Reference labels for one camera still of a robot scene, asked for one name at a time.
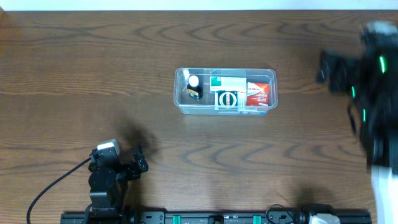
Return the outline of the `red medicine box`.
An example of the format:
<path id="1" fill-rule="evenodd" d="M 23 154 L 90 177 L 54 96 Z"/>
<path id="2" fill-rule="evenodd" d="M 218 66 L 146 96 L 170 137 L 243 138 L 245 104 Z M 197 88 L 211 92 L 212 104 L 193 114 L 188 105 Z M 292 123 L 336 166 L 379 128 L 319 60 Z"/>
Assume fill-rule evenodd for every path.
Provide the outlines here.
<path id="1" fill-rule="evenodd" d="M 247 82 L 246 105 L 268 106 L 269 84 L 259 82 Z"/>

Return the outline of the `dark Woods syrup bottle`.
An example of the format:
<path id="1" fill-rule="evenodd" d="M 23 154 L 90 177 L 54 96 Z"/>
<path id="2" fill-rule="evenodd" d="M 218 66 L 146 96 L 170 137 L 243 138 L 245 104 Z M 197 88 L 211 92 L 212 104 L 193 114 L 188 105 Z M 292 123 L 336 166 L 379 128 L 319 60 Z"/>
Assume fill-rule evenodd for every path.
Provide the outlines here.
<path id="1" fill-rule="evenodd" d="M 203 97 L 203 88 L 200 85 L 200 80 L 196 75 L 191 75 L 189 77 L 187 92 L 190 97 L 197 100 Z"/>

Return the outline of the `clear plastic container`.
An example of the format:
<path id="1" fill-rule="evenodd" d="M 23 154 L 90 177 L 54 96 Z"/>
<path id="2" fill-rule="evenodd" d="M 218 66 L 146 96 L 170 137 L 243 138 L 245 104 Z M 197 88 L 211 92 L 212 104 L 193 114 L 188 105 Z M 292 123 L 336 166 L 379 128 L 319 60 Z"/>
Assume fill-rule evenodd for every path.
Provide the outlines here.
<path id="1" fill-rule="evenodd" d="M 191 75 L 196 75 L 203 88 L 203 97 L 199 100 L 188 95 L 187 85 Z M 269 111 L 278 105 L 277 77 L 271 69 L 258 68 L 179 68 L 175 72 L 174 103 L 183 114 L 222 115 L 214 110 L 215 93 L 210 91 L 210 77 L 244 77 L 247 82 L 269 84 L 269 105 L 252 106 Z"/>

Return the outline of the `white green medicine box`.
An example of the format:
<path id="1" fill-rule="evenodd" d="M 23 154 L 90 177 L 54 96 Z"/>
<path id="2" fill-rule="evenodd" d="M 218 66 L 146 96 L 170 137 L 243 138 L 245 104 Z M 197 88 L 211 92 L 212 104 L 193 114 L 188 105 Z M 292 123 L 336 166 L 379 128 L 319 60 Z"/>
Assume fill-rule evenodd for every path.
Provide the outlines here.
<path id="1" fill-rule="evenodd" d="M 210 91 L 246 92 L 247 81 L 244 77 L 210 77 Z"/>

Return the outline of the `green Zam-Buk ointment box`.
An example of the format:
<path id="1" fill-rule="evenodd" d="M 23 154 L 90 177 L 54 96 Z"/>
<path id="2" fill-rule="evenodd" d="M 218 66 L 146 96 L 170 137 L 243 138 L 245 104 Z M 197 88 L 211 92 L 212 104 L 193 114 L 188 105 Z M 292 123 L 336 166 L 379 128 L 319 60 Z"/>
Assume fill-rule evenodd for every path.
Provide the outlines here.
<path id="1" fill-rule="evenodd" d="M 236 91 L 219 91 L 218 96 L 219 106 L 237 106 L 238 105 L 238 92 Z"/>

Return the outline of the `blue white medicine box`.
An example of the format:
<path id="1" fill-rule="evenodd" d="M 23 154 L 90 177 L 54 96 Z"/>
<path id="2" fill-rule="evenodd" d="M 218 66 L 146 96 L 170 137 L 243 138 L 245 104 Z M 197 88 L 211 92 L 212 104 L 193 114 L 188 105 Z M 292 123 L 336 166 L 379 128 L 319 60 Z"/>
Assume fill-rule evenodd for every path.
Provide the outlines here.
<path id="1" fill-rule="evenodd" d="M 238 105 L 237 106 L 219 106 L 218 105 L 218 91 L 215 93 L 215 106 L 214 110 L 218 114 L 222 115 L 265 115 L 267 111 L 260 110 L 259 108 L 253 108 L 252 106 L 247 106 L 246 101 L 243 99 L 244 93 L 238 92 Z"/>

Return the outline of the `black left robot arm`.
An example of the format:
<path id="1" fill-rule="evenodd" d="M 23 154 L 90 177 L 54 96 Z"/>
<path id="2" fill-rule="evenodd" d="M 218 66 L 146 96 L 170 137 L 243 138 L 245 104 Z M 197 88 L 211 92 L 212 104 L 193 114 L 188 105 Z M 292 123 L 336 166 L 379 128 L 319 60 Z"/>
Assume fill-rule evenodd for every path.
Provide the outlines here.
<path id="1" fill-rule="evenodd" d="M 143 154 L 135 153 L 133 158 L 122 164 L 118 156 L 101 156 L 90 164 L 88 182 L 94 217 L 116 218 L 122 215 L 128 182 L 139 179 L 149 169 Z"/>

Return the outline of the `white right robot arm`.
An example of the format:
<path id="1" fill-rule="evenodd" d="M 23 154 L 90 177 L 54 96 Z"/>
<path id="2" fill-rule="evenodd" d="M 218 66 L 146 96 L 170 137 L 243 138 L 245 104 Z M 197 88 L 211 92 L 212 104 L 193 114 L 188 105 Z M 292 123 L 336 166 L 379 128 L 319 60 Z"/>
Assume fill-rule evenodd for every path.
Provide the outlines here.
<path id="1" fill-rule="evenodd" d="M 361 115 L 354 133 L 367 154 L 378 223 L 397 223 L 397 47 L 368 47 L 361 58 L 322 50 L 318 82 L 347 92 Z"/>

